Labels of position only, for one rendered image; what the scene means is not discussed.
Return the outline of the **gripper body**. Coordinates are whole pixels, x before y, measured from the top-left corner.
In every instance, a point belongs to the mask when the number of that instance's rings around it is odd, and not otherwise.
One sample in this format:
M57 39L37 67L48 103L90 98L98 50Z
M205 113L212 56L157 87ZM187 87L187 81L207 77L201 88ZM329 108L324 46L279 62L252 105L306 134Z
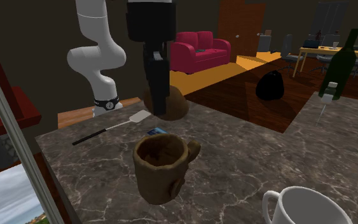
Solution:
M176 3L128 2L128 37L136 42L166 42L176 36Z

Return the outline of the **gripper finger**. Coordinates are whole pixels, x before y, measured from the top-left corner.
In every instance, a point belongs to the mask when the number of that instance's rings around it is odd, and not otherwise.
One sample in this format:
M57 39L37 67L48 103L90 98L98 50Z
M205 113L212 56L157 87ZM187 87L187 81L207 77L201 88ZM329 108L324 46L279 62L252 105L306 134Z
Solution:
M163 43L145 42L143 61L153 103L153 114L164 115L166 113L166 98L170 95L170 64L168 58L164 57Z

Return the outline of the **brown round lump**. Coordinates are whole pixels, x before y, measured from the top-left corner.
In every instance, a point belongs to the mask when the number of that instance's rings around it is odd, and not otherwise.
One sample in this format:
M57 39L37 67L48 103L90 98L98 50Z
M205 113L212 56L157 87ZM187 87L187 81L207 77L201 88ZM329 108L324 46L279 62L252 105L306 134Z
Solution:
M153 103L149 87L145 89L143 94L143 102L147 110L153 112ZM181 91L175 87L170 86L170 95L166 98L166 113L158 115L158 118L166 121L180 120L187 115L189 111L189 104Z

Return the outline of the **blue card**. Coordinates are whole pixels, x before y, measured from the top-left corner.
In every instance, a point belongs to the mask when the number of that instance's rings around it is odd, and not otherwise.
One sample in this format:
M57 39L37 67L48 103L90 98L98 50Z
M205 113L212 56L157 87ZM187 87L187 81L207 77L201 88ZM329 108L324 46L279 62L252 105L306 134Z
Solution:
M167 131L165 131L159 127L155 127L153 129L151 129L150 131L148 131L147 134L150 136L155 135L155 134L167 134Z

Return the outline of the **red sofa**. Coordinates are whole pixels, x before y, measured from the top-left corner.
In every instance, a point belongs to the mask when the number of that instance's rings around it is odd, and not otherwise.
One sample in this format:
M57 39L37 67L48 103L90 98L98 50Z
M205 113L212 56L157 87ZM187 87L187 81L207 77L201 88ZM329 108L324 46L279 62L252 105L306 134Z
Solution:
M230 55L230 43L211 31L178 32L170 44L170 69L193 74L229 63Z

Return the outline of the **brown wooden door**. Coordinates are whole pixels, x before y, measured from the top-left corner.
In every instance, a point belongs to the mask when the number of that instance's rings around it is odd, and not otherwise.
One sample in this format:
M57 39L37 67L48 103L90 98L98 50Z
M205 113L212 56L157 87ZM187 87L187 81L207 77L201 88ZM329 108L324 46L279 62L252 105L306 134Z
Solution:
M230 62L236 62L238 55L256 56L265 8L265 3L220 0L217 36L230 43Z

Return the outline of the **brown clay mug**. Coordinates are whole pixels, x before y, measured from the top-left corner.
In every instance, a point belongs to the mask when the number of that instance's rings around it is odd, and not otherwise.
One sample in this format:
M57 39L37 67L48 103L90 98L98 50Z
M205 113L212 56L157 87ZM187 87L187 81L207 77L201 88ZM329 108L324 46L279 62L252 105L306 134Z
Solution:
M140 195L149 204L165 204L177 197L189 163L198 156L200 143L186 143L174 134L143 137L133 150L135 176Z

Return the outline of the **black bean bag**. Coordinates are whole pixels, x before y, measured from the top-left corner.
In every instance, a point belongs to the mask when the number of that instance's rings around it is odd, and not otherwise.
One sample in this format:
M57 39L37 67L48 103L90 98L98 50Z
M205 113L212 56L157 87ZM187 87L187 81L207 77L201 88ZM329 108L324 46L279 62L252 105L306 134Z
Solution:
M256 95L264 101L281 99L284 95L284 82L277 70L265 74L256 86Z

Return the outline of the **grey small cabinet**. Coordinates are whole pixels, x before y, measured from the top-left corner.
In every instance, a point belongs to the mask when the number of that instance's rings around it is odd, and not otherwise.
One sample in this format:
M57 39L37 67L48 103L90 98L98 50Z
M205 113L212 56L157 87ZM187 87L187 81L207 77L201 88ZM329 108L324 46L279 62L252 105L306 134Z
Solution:
M259 43L258 43L258 52L269 52L270 51L270 42L272 39L272 31L266 30L264 33L259 33Z

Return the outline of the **yellow desk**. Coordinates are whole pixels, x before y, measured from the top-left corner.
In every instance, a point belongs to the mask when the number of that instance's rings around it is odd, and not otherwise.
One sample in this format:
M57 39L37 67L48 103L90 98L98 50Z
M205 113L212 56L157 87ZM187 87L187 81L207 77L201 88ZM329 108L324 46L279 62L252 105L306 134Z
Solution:
M300 62L300 57L302 56L302 54L304 53L303 56L303 62L301 64L301 68L299 69L300 72L302 72L303 70L303 66L305 64L306 61L306 57L308 53L315 53L315 54L321 54L321 55L334 55L336 54L339 50L341 49L341 47L338 47L337 49L332 49L330 46L320 46L318 48L304 48L301 47L299 49L299 55L298 55L298 59L296 61L296 66L294 68L294 72L293 72L293 78L296 76L296 72L297 72L297 68ZM358 57L358 50L355 51L356 57Z

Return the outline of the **small clear bottle with rod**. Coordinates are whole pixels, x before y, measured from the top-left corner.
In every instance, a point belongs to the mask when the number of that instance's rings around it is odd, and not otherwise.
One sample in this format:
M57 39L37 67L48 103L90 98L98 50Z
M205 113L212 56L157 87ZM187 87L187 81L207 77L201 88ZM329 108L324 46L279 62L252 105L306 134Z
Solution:
M324 93L323 93L323 95L321 97L321 103L323 103L324 106L323 106L322 111L320 112L320 115L319 115L319 118L317 120L316 125L318 124L318 122L319 122L319 120L320 120L320 118L321 118L326 106L333 101L333 97L334 97L334 94L336 92L337 85L338 84L336 82L331 81L331 82L329 82L327 88L325 89L325 91L324 91Z

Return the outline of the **grey tall window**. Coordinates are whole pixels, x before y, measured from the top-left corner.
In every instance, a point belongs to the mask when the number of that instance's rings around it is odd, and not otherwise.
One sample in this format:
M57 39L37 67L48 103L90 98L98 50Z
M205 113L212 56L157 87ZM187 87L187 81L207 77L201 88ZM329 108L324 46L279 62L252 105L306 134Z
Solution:
M319 2L309 34L317 34L319 31L322 35L336 34L340 30L348 6L348 1Z

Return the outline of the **dark green wine bottle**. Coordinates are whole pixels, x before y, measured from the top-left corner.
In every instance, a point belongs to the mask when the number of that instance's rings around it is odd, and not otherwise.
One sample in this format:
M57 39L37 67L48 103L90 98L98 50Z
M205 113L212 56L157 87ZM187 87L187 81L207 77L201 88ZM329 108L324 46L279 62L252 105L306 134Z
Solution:
M324 91L330 82L335 82L338 85L333 100L338 100L340 98L357 58L354 52L354 45L357 37L358 29L352 29L344 46L333 55L324 81L322 82L319 97L323 96Z

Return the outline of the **white mug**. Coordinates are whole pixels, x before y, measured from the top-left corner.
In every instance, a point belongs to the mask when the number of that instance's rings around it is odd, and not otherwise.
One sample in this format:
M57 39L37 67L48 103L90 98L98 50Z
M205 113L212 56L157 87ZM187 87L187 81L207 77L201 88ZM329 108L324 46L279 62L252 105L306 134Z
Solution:
M266 224L353 224L346 212L325 195L302 186L263 195Z

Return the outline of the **window with grey frame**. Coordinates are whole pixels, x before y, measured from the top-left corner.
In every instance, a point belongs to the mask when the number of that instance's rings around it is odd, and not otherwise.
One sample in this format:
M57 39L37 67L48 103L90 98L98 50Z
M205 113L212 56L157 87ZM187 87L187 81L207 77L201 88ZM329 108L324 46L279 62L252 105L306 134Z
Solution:
M23 151L25 163L13 165L0 137L0 224L19 224L44 212L50 224L65 224L53 203L36 164Z

